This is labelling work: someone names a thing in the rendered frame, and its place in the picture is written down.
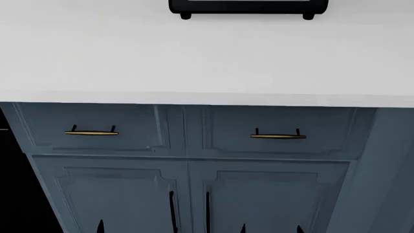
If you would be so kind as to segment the blue-grey cabinet drawer front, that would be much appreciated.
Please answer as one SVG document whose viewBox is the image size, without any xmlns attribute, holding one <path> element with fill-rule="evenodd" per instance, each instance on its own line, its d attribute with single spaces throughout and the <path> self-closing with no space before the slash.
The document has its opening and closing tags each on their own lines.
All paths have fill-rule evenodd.
<svg viewBox="0 0 414 233">
<path fill-rule="evenodd" d="M 203 159 L 353 161 L 361 156 L 375 108 L 287 106 L 186 106 L 188 156 Z M 260 134 L 306 139 L 255 139 Z"/>
<path fill-rule="evenodd" d="M 130 154 L 178 157 L 184 154 L 182 108 L 158 104 L 14 103 L 30 151 L 61 154 Z M 119 135 L 66 135 L 110 131 Z"/>
</svg>

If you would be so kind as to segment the black toaster oven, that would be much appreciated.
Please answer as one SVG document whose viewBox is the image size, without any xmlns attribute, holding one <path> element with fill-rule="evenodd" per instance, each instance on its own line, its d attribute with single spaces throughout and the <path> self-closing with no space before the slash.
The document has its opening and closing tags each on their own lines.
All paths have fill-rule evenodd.
<svg viewBox="0 0 414 233">
<path fill-rule="evenodd" d="M 171 13 L 184 20 L 194 14 L 292 14 L 310 21 L 328 4 L 329 0 L 168 0 Z"/>
</svg>

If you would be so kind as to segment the blue-grey cabinet door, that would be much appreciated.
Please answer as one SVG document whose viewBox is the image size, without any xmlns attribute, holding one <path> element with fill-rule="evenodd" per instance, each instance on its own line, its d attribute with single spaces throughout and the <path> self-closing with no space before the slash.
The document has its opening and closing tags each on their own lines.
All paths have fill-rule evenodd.
<svg viewBox="0 0 414 233">
<path fill-rule="evenodd" d="M 35 155 L 37 175 L 64 233 L 192 233 L 185 161 Z"/>
<path fill-rule="evenodd" d="M 326 233 L 348 162 L 191 161 L 193 233 Z"/>
</svg>

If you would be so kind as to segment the black kitchen appliance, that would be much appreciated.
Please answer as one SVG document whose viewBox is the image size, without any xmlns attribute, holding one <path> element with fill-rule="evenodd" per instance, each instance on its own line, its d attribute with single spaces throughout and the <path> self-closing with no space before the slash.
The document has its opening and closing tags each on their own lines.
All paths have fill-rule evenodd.
<svg viewBox="0 0 414 233">
<path fill-rule="evenodd" d="M 0 233 L 63 233 L 0 110 Z"/>
</svg>

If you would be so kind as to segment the blue-grey cabinet side panel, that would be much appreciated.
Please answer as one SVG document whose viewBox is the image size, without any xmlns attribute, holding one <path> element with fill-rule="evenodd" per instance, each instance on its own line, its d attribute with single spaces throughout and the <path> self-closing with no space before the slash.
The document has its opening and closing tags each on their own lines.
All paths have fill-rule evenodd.
<svg viewBox="0 0 414 233">
<path fill-rule="evenodd" d="M 326 233 L 368 233 L 414 143 L 414 108 L 379 108 Z"/>
</svg>

